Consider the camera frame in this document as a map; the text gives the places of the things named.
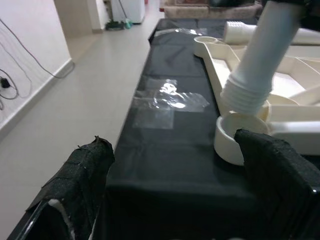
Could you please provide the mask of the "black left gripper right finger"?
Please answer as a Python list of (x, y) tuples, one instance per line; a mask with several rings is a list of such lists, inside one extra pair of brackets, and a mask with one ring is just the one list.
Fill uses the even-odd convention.
[(320, 238), (320, 170), (287, 141), (238, 129), (234, 135), (247, 178), (267, 218), (267, 235)]

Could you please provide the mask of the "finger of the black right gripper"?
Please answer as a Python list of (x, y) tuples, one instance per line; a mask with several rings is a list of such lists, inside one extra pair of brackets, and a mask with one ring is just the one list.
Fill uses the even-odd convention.
[(304, 5), (304, 0), (270, 0), (277, 3), (287, 3), (294, 5)]
[(302, 28), (320, 27), (320, 0), (298, 0), (297, 3), (303, 6), (303, 15), (300, 20)]

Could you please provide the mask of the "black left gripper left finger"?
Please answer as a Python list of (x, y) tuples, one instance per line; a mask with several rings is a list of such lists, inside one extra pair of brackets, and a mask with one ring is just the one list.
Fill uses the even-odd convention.
[(9, 240), (88, 240), (114, 163), (112, 144), (99, 136), (78, 146), (40, 188)]

